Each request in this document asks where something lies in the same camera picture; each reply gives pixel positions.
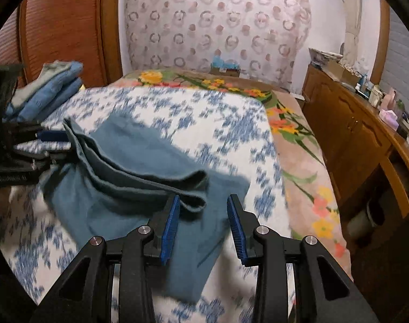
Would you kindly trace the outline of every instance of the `blue and white floral sheet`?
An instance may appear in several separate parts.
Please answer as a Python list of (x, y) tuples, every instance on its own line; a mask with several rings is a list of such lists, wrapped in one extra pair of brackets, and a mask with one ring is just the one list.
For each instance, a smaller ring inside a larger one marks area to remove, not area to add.
[[(206, 166), (247, 177), (251, 186), (245, 209), (254, 212), (261, 224), (290, 236), (281, 168), (260, 102), (235, 94), (183, 88), (103, 87), (80, 91), (44, 125), (62, 128), (62, 119), (71, 116), (89, 132), (111, 112), (157, 128), (162, 137)], [(67, 145), (35, 141), (22, 147), (36, 152)], [(0, 248), (22, 286), (39, 303), (79, 249), (46, 205), (38, 186), (13, 188), (10, 197), (9, 212), (0, 227)], [(291, 308), (292, 267), (287, 271)], [(228, 236), (199, 302), (190, 305), (154, 296), (157, 322), (250, 322), (257, 273), (256, 267), (241, 265)], [(118, 285), (115, 280), (113, 322), (118, 320)]]

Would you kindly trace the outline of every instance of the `cabinet handle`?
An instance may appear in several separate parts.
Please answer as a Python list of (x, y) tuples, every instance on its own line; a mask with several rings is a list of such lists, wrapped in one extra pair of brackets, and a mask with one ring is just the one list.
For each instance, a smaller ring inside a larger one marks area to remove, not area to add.
[(350, 129), (350, 125), (351, 125), (351, 123), (352, 123), (352, 121), (354, 120), (354, 117), (352, 117), (351, 118), (351, 121), (348, 123), (348, 125), (347, 125), (347, 129), (349, 130)]
[(354, 123), (354, 125), (352, 126), (352, 128), (351, 128), (351, 132), (352, 132), (352, 130), (354, 130), (354, 128), (356, 127), (356, 125), (359, 123), (359, 121), (358, 120), (356, 120), (356, 122)]

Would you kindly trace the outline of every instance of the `silver screw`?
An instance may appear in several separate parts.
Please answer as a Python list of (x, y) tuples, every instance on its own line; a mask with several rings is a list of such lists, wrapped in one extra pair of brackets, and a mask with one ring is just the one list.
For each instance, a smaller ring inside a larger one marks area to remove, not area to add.
[(92, 238), (90, 239), (90, 243), (91, 243), (91, 245), (93, 245), (93, 246), (96, 246), (96, 245), (101, 244), (102, 241), (103, 241), (103, 238), (100, 237), (100, 236), (92, 237)]
[(305, 240), (309, 245), (315, 245), (318, 242), (314, 236), (307, 236)]
[(266, 226), (258, 226), (256, 230), (259, 234), (268, 234), (269, 232), (269, 229)]
[(139, 227), (139, 233), (140, 234), (148, 234), (151, 232), (151, 228), (149, 226), (140, 226)]

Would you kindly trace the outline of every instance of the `bed sheet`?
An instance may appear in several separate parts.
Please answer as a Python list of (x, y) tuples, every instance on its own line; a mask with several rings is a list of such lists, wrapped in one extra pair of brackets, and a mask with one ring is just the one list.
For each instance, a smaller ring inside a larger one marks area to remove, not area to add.
[(292, 237), (315, 235), (351, 276), (350, 253), (322, 151), (296, 99), (275, 86), (250, 79), (180, 69), (131, 72), (113, 86), (152, 85), (203, 88), (254, 97), (267, 108), (283, 171)]
[[(198, 162), (250, 180), (245, 209), (260, 223), (290, 236), (281, 168), (265, 108), (233, 94), (170, 87), (105, 87), (80, 91), (43, 125), (61, 128), (71, 116), (92, 131), (116, 112), (158, 129), (161, 136)], [(30, 142), (22, 148), (66, 148), (69, 143)], [(46, 205), (39, 186), (13, 188), (0, 226), (0, 248), (13, 273), (38, 303), (79, 251)], [(292, 267), (287, 266), (289, 307), (294, 300)], [(245, 268), (227, 236), (197, 304), (154, 296), (157, 322), (247, 322), (251, 319), (258, 270)], [(112, 320), (117, 321), (114, 286)]]

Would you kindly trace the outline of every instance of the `gray folded garment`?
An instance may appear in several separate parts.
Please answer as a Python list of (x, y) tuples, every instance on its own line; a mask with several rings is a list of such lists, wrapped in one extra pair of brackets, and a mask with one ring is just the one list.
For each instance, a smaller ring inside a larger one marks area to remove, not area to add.
[(36, 93), (43, 85), (49, 82), (54, 76), (70, 69), (71, 62), (55, 61), (43, 64), (40, 75), (33, 82), (15, 92), (10, 103), (14, 108), (20, 107), (24, 102)]
[(123, 237), (161, 210), (170, 193), (181, 213), (163, 293), (197, 302), (229, 230), (227, 197), (242, 201), (249, 182), (208, 169), (159, 132), (111, 115), (89, 135), (64, 127), (78, 162), (58, 166), (43, 182), (47, 204), (83, 246), (91, 237)]

